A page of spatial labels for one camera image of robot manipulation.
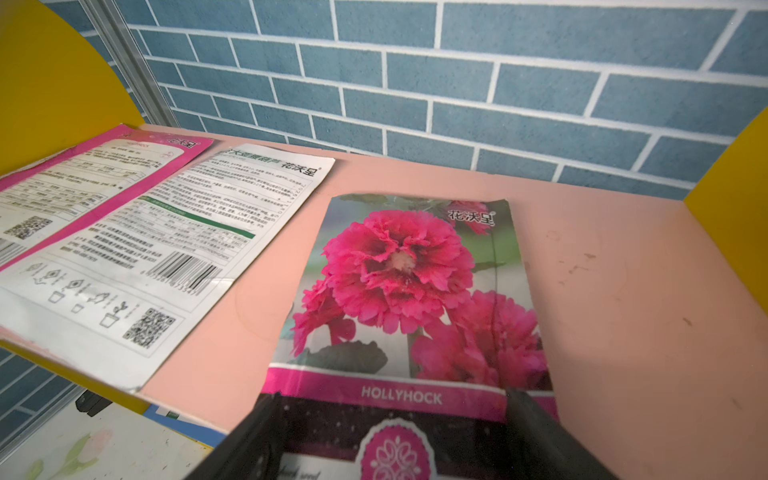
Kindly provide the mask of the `white text back seed packet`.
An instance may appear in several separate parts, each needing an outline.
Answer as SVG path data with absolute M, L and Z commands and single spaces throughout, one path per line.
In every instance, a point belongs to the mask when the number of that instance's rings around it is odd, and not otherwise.
M 1 328 L 140 390 L 334 165 L 243 144 L 198 161 L 1 275 Z

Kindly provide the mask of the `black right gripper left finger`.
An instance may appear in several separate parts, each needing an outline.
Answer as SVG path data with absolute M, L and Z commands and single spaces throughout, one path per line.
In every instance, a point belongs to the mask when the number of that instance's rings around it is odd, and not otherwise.
M 281 458 L 282 397 L 261 394 L 251 412 L 186 479 L 277 479 Z

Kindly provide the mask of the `black stapler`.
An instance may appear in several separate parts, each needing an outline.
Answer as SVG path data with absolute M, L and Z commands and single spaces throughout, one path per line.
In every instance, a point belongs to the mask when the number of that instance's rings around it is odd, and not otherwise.
M 77 410 L 87 414 L 89 417 L 95 417 L 111 404 L 111 400 L 90 390 L 84 391 L 75 400 L 75 407 Z

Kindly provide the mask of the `aluminium corner post left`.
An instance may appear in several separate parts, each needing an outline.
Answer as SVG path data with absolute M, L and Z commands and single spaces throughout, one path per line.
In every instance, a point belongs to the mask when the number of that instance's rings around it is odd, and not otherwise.
M 152 124 L 178 127 L 156 78 L 142 54 L 119 6 L 113 0 L 79 0 L 85 14 L 105 43 L 127 85 Z

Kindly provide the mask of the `pink hollyhock seed packet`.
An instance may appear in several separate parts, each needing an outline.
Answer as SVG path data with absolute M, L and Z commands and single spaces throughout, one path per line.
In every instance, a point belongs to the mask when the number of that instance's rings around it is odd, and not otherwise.
M 506 393 L 554 395 L 507 201 L 331 200 L 267 371 L 282 479 L 507 479 Z

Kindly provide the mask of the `pink back seed packet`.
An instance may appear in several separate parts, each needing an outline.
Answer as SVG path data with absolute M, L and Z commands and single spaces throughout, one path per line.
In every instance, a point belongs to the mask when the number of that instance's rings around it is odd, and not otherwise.
M 102 219 L 182 169 L 207 137 L 119 125 L 1 178 L 1 268 Z

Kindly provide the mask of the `yellow wooden shelf unit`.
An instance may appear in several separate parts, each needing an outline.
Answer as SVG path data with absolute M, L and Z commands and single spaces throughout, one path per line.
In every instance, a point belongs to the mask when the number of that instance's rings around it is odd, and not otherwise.
M 337 157 L 143 396 L 233 428 L 331 197 L 507 199 L 562 421 L 767 475 L 767 315 L 684 204 L 767 109 L 763 1 L 116 1 L 179 127 Z

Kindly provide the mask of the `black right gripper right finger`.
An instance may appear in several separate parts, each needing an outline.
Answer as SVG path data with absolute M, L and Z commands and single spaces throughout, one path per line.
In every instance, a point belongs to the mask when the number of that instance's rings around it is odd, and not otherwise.
M 506 395 L 510 479 L 616 477 L 525 391 L 508 389 Z

